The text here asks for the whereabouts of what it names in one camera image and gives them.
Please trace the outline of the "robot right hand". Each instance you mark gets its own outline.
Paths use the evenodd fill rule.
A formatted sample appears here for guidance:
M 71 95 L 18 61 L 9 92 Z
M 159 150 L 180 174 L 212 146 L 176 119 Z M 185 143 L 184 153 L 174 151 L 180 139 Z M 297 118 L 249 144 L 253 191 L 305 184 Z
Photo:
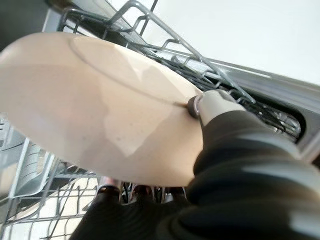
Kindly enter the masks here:
M 118 202 L 101 187 L 72 240 L 317 240 L 320 172 L 296 146 L 222 90 L 192 97 L 203 148 L 185 193 Z

